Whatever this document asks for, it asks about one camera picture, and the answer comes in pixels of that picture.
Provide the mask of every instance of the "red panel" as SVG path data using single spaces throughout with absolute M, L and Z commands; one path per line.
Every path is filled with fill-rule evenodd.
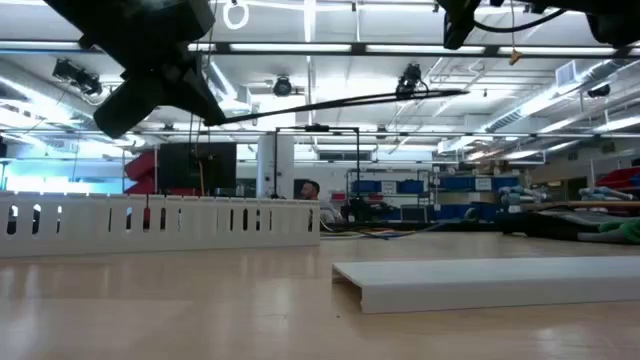
M 146 176 L 153 176 L 153 168 L 153 151 L 147 151 L 125 165 L 124 172 L 127 174 L 129 179 L 133 181 L 141 181 Z
M 151 176 L 147 176 L 142 180 L 139 180 L 137 184 L 125 190 L 125 194 L 138 194 L 138 195 L 147 195 L 153 194 L 153 173 Z
M 609 173 L 596 183 L 598 186 L 606 186 L 611 189 L 624 189 L 633 187 L 631 178 L 640 174 L 640 167 L 632 167 L 626 169 L 618 169 Z

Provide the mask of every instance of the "blue storage bin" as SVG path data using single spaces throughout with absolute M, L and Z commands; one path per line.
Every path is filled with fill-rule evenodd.
M 360 192 L 380 192 L 382 184 L 380 181 L 373 180 L 356 180 L 351 183 L 352 192 L 357 192 L 358 188 L 360 188 Z
M 424 192 L 424 181 L 405 180 L 398 181 L 398 194 L 422 194 Z
M 492 187 L 494 190 L 498 190 L 501 187 L 514 187 L 520 185 L 520 179 L 517 177 L 495 177 L 492 180 Z
M 445 176 L 440 179 L 443 190 L 473 190 L 475 186 L 475 178 L 472 177 Z

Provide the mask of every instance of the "metal rack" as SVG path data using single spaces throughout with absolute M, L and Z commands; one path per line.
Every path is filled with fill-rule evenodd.
M 349 169 L 347 170 L 347 173 L 345 175 L 345 179 L 346 179 L 346 185 L 345 185 L 345 197 L 346 199 L 350 199 L 352 197 L 360 197 L 363 192 L 362 191 L 357 191 L 355 193 L 351 193 L 351 181 L 354 180 L 352 177 L 353 173 L 356 173 L 356 179 L 360 180 L 360 175 L 361 174 L 412 174 L 416 176 L 416 180 L 420 181 L 427 181 L 429 180 L 429 170 L 425 170 L 425 169 L 417 169 L 417 170 L 409 170 L 409 169 Z M 411 198 L 411 197 L 416 197 L 416 205 L 426 205 L 421 203 L 421 200 L 423 199 L 429 199 L 431 198 L 431 193 L 430 191 L 426 191 L 426 192 L 422 192 L 419 194 L 382 194 L 379 192 L 375 192 L 376 194 L 381 194 L 385 197 L 395 197 L 395 198 Z

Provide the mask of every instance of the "computer monitor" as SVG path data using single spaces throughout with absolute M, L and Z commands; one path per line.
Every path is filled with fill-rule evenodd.
M 236 144 L 172 143 L 162 144 L 158 150 L 158 188 L 200 189 L 201 174 L 205 192 L 236 187 Z

